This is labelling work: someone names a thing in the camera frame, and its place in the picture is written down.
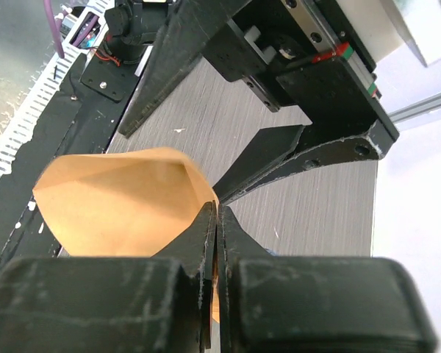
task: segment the paper cone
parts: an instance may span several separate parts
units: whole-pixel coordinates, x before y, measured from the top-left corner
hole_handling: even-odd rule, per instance
[[[185,231],[206,202],[218,203],[193,161],[169,148],[61,156],[33,193],[65,250],[89,257],[150,257]],[[214,302],[219,321],[217,293]]]

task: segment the cable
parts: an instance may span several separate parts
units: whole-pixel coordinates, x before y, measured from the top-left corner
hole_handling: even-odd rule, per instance
[[[54,40],[54,47],[59,57],[63,59],[65,57],[64,48],[62,47],[62,42],[60,40],[60,32],[57,29],[56,21],[54,20],[54,13],[52,12],[51,0],[44,1],[44,10],[46,11],[47,21],[49,27],[51,28],[52,39]]]
[[[60,29],[62,28],[62,21],[64,20],[63,18],[61,18],[59,15],[56,16],[56,27],[57,29],[60,31]]]
[[[90,22],[87,25],[87,28],[85,28],[82,33],[79,34],[79,36],[76,38],[76,40],[73,41],[72,45],[75,47],[79,47],[80,44],[82,44],[82,42],[85,40],[85,38],[88,36],[88,34],[90,34],[90,32],[92,31],[93,27],[96,25],[96,22],[98,22],[98,16],[91,13],[91,15],[93,16],[90,20]]]
[[[116,59],[115,57],[112,57],[111,55],[109,55],[108,53],[104,52],[103,49],[101,49],[98,46],[90,46],[88,48],[85,49],[95,49],[95,55],[97,58],[99,58],[100,60],[103,61],[113,61],[118,67],[121,66],[121,61],[119,61],[118,59]]]

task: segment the white wall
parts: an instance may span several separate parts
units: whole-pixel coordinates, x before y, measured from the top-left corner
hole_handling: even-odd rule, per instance
[[[403,131],[379,162],[371,250],[407,268],[441,339],[441,121]]]

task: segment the screw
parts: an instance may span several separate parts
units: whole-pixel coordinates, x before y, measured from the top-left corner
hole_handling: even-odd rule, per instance
[[[290,9],[293,9],[297,6],[297,1],[296,0],[286,0],[286,6],[289,7]]]
[[[295,58],[294,52],[291,48],[280,48],[279,53],[288,60]]]

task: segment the red marking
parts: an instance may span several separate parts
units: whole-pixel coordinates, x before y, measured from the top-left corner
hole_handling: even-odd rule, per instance
[[[328,53],[325,54],[317,54],[312,59],[312,64],[316,64],[319,63],[320,61],[331,59],[332,57],[342,56],[345,53],[346,49],[349,48],[349,46],[350,44],[348,42],[342,43],[337,48],[335,48],[335,50],[329,51]]]

